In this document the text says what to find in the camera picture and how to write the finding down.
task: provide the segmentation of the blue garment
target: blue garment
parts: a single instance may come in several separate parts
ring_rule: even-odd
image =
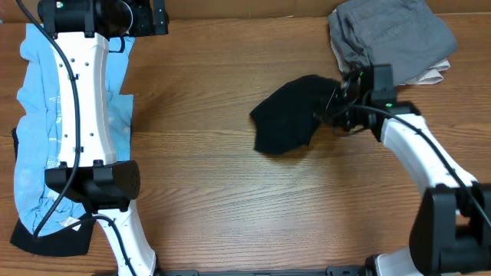
[[[130,158],[130,124],[133,95],[120,95],[134,38],[125,38],[124,53],[107,56],[106,90],[109,130],[117,160]],[[109,42],[109,49],[119,51],[120,39]],[[17,126],[18,158],[15,164],[15,206],[22,224],[33,233],[52,206],[58,194],[44,183],[44,170],[59,166],[61,145],[61,98],[58,71],[49,41],[32,24],[26,28],[21,44],[21,56],[29,61],[24,86],[17,100],[26,115]],[[40,236],[52,234],[64,226],[69,217],[80,218],[85,213],[80,203],[62,199]]]

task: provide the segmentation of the wooden table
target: wooden table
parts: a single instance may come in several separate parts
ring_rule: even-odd
[[[452,157],[491,182],[491,14],[444,15],[459,42],[436,85],[402,87]],[[122,93],[135,95],[138,211],[165,269],[325,268],[407,244],[420,197],[369,132],[280,157],[253,150],[249,112],[306,74],[340,78],[325,18],[172,21],[138,38]],[[27,62],[25,26],[0,25],[0,274],[87,275],[116,268],[97,226],[86,256],[44,258],[9,243],[18,219],[10,131]]]

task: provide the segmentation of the cable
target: cable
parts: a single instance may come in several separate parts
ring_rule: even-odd
[[[124,42],[124,36],[123,35],[120,36],[120,40],[121,40],[120,50],[119,51],[109,51],[110,53],[119,53],[119,54],[124,53],[124,48],[126,47],[125,46],[126,43]]]
[[[421,131],[417,127],[413,126],[412,124],[408,123],[406,120],[400,118],[399,116],[396,116],[396,115],[393,115],[391,113],[388,113],[385,110],[380,110],[378,108],[366,107],[366,106],[361,106],[361,105],[356,105],[356,104],[354,104],[354,105],[348,105],[347,108],[348,109],[355,109],[355,110],[366,110],[366,111],[371,111],[371,112],[375,112],[375,113],[379,113],[379,114],[385,115],[386,117],[389,117],[391,119],[398,120],[403,125],[405,125],[406,127],[409,127],[415,133],[417,133],[418,135],[420,135],[421,137],[423,137],[423,139],[428,143],[428,145],[431,147],[431,149],[436,153],[436,155],[438,156],[438,158],[442,162],[443,166],[447,169],[448,173],[455,179],[455,181],[459,184],[460,188],[461,189],[464,189],[466,191],[467,196],[469,196],[471,202],[476,207],[477,212],[483,218],[483,221],[487,224],[487,226],[489,227],[489,229],[491,229],[491,221],[489,220],[488,216],[484,212],[484,210],[481,207],[481,205],[477,202],[477,199],[472,194],[472,191],[469,189],[468,186],[466,186],[466,184],[464,184],[464,182],[462,181],[462,179],[460,179],[460,177],[457,175],[457,173],[455,172],[455,170],[452,168],[452,166],[445,159],[445,157],[440,152],[440,150],[437,148],[437,146],[433,143],[433,141],[428,136],[426,136],[423,133],[423,131]]]
[[[67,68],[68,77],[70,78],[71,89],[72,89],[73,97],[74,97],[74,112],[75,112],[75,115],[74,115],[74,117],[75,117],[75,158],[74,158],[74,165],[73,165],[73,168],[71,170],[71,174],[68,177],[67,185],[63,188],[63,191],[61,191],[60,195],[53,202],[53,205],[50,207],[50,209],[48,210],[48,212],[43,217],[43,219],[39,223],[38,227],[36,227],[36,229],[34,231],[33,239],[35,241],[37,241],[39,239],[39,237],[38,237],[39,232],[42,230],[42,228],[44,227],[46,222],[49,220],[51,215],[53,215],[53,212],[55,211],[55,209],[60,204],[61,200],[66,195],[67,191],[70,189],[71,184],[74,181],[76,172],[78,170],[78,165],[79,165],[79,161],[80,161],[80,153],[81,153],[80,104],[78,102],[78,91],[77,91],[77,84],[75,83],[74,72],[71,69],[71,66],[70,66],[70,63],[68,62],[67,57],[64,55],[63,51],[58,46],[56,41],[54,41],[54,39],[51,38],[51,36],[43,29],[43,27],[32,16],[31,12],[29,12],[29,10],[24,6],[24,4],[22,4],[22,0],[15,0],[15,1],[17,2],[17,5],[22,10],[22,12],[24,12],[25,16],[27,16],[29,18],[29,20],[32,22],[32,24],[44,35],[44,37],[46,39],[48,39],[48,41],[51,43],[51,45],[53,45],[53,48],[56,50],[56,52],[58,52],[58,54],[60,55],[60,58],[63,61],[64,66]],[[121,37],[121,50],[120,51],[124,51],[124,39],[122,37]],[[62,230],[60,230],[60,232],[61,231],[67,231],[68,229],[72,229],[73,227],[81,225],[84,222],[89,222],[89,221],[96,220],[96,219],[102,219],[102,220],[106,221],[109,224],[109,226],[111,226],[113,228],[114,234],[116,235],[117,241],[120,245],[120,249],[121,249],[121,253],[122,253],[123,258],[124,258],[125,265],[128,266],[128,268],[130,269],[130,272],[133,276],[137,276],[137,273],[133,269],[133,265],[130,263],[130,259],[128,258],[126,250],[124,249],[124,243],[123,243],[123,239],[121,238],[121,234],[120,234],[119,230],[117,229],[116,224],[110,218],[105,217],[105,216],[93,216],[91,218],[82,219],[78,222],[75,222],[74,224],[71,224],[71,225],[63,228]]]
[[[58,52],[60,55],[61,60],[64,63],[64,66],[67,68],[68,71],[68,77],[70,78],[71,82],[71,89],[73,91],[74,95],[74,111],[75,111],[75,158],[74,158],[74,166],[71,170],[71,174],[68,177],[67,185],[64,187],[63,191],[61,191],[60,195],[56,198],[56,200],[53,203],[53,206],[48,210],[46,215],[43,217],[41,222],[39,223],[38,227],[36,227],[33,238],[34,240],[38,239],[39,232],[41,229],[44,227],[46,222],[48,222],[49,218],[51,215],[53,215],[53,212],[55,209],[58,207],[60,204],[61,200],[64,198],[64,195],[67,193],[67,191],[70,189],[71,184],[74,181],[76,172],[78,170],[78,163],[80,161],[80,152],[81,152],[81,143],[80,143],[80,106],[78,103],[78,91],[77,91],[77,84],[75,83],[75,76],[74,72],[71,69],[70,63],[68,63],[67,57],[64,55],[63,51],[60,49],[58,44],[51,38],[51,36],[43,29],[43,27],[36,21],[36,19],[32,16],[31,12],[22,4],[22,0],[15,0],[17,2],[17,5],[19,8],[21,8],[22,12],[24,12],[25,16],[29,18],[29,20],[36,26],[36,28],[48,39],[48,41],[53,45],[53,48]]]

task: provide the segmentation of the fabric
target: fabric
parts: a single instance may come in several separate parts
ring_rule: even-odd
[[[342,54],[335,47],[332,39],[331,39],[331,47],[336,57],[336,61],[338,61],[339,71],[343,72],[343,74],[349,73],[352,69],[348,64],[346,64]],[[443,81],[443,76],[442,74],[440,74],[440,72],[446,71],[448,69],[450,69],[450,62],[448,62],[448,60],[445,58],[444,60],[438,62],[434,66],[423,71],[423,73],[421,73],[419,76],[413,77],[412,79],[406,81],[405,84],[437,84]]]
[[[255,150],[283,154],[308,146],[320,120],[314,116],[318,103],[330,98],[341,83],[308,75],[279,88],[251,113],[257,128]]]
[[[17,159],[18,139],[16,129],[12,130],[14,139],[15,159]],[[80,219],[91,217],[85,214]],[[15,224],[14,231],[10,237],[10,243],[23,251],[48,257],[70,257],[85,255],[89,251],[92,230],[95,221],[85,222],[78,231],[63,231],[46,235],[39,241],[32,238],[32,234],[22,224],[21,220]]]
[[[350,0],[328,19],[340,69],[392,64],[394,85],[435,81],[432,67],[457,48],[447,24],[424,0]]]
[[[125,38],[124,53],[107,57],[106,89],[110,136],[117,152],[117,160],[130,158],[130,121],[133,95],[120,95],[134,38]],[[120,49],[120,39],[111,39],[110,50]],[[61,99],[58,71],[51,46],[34,25],[27,25],[26,39],[21,44],[21,56],[29,61],[23,87],[17,99],[26,115],[17,126],[18,158],[15,164],[14,194],[19,218],[33,233],[58,194],[44,183],[44,170],[59,165],[61,142]],[[85,214],[82,204],[62,199],[56,212],[40,232],[52,234]]]

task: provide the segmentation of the black fabric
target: black fabric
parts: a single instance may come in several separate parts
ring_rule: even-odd
[[[17,159],[18,138],[16,129],[12,130],[12,138],[14,138],[15,159]],[[91,217],[91,214],[87,213],[80,220],[89,217]],[[78,231],[56,232],[40,237],[39,241],[34,241],[32,234],[19,219],[10,237],[10,243],[26,252],[41,256],[70,257],[85,255],[89,251],[94,223],[95,221],[85,222]]]
[[[255,150],[283,154],[308,146],[320,123],[314,116],[319,102],[339,89],[341,83],[318,75],[300,77],[279,88],[250,114],[257,128]]]

